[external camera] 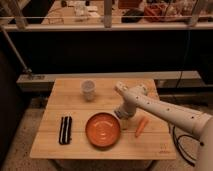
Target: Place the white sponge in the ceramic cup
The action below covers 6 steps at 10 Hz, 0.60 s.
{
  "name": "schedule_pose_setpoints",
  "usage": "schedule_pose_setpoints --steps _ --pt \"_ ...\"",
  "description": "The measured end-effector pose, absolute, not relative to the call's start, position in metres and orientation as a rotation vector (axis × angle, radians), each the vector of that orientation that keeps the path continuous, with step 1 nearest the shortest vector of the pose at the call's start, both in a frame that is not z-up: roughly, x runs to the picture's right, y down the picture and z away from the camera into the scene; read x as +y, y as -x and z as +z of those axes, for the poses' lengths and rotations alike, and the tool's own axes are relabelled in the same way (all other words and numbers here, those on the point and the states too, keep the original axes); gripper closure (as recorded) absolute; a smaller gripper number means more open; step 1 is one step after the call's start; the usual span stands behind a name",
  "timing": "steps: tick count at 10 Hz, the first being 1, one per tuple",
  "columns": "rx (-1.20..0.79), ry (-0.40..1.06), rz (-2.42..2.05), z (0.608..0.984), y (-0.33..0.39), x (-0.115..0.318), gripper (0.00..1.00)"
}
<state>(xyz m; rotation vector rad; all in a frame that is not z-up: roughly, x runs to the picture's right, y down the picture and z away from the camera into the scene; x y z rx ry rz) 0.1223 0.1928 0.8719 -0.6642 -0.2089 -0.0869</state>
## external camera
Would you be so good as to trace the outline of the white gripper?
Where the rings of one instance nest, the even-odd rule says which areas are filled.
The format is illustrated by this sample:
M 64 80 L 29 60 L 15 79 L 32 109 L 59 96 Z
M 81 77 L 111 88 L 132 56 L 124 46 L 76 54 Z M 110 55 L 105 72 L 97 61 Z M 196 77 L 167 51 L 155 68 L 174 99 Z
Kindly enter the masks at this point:
M 129 119 L 131 115 L 124 109 L 123 106 L 119 106 L 114 110 L 114 113 L 119 119 Z

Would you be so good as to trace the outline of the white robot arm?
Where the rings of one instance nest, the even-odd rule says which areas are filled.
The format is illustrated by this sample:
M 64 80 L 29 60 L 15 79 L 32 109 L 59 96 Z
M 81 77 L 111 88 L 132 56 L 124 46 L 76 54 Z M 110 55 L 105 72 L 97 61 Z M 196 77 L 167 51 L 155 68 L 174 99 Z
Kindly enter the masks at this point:
M 213 169 L 212 115 L 148 97 L 143 84 L 129 88 L 124 83 L 117 82 L 115 91 L 123 99 L 123 103 L 115 109 L 119 119 L 127 120 L 133 117 L 140 108 L 173 124 L 200 141 L 194 171 Z

